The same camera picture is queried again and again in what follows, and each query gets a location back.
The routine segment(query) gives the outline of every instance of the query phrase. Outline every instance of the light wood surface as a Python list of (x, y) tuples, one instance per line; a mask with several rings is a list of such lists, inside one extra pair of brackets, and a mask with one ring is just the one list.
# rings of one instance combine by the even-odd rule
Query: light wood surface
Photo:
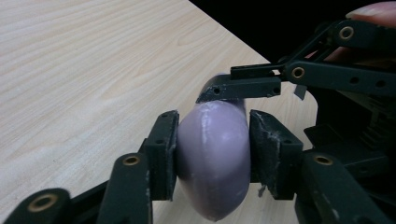
[[(254, 63), (267, 61), (187, 0), (2, 1), (0, 221), (41, 189), (75, 197), (106, 181), (158, 115), (182, 120), (212, 76)], [(317, 105), (292, 92), (248, 99), (247, 111), (275, 115), (308, 148)], [(218, 223), (297, 223), (293, 202), (259, 198), (259, 187)], [(153, 206), (154, 223), (212, 223), (179, 185)]]

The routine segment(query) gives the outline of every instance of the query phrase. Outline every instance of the robotic hand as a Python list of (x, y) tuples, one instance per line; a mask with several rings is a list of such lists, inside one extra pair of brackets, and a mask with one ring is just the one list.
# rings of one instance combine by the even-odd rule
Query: robotic hand
[[(345, 60), (350, 52), (370, 52), (394, 64), (396, 29), (376, 16), (349, 16), (353, 20), (320, 25), (277, 63), (233, 67), (230, 75), (213, 77), (197, 99), (272, 97), (287, 81), (297, 84), (299, 97), (309, 91), (316, 98), (317, 124), (304, 130), (313, 147), (305, 151), (275, 117), (249, 113), (247, 181), (262, 183), (276, 200), (296, 196), (300, 223), (396, 220), (396, 70)], [(358, 54), (359, 62), (365, 55)], [(172, 200), (180, 169), (174, 162), (178, 126), (176, 110), (161, 114), (139, 151), (116, 160), (107, 182), (73, 199), (64, 189), (39, 191), (6, 223), (152, 223), (151, 202)]]

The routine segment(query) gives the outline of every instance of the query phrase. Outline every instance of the fingertip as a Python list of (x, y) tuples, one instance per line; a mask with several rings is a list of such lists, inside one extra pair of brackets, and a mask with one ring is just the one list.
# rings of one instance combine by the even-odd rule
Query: fingertip
[(379, 2), (357, 8), (346, 14), (347, 19), (368, 21), (382, 26), (396, 27), (396, 1)]

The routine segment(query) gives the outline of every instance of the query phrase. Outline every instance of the purple object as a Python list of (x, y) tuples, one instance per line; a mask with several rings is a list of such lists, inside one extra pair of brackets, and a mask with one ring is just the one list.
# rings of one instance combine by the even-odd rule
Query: purple object
[(245, 199), (250, 183), (244, 101), (195, 105), (177, 129), (177, 176), (203, 217), (218, 221)]

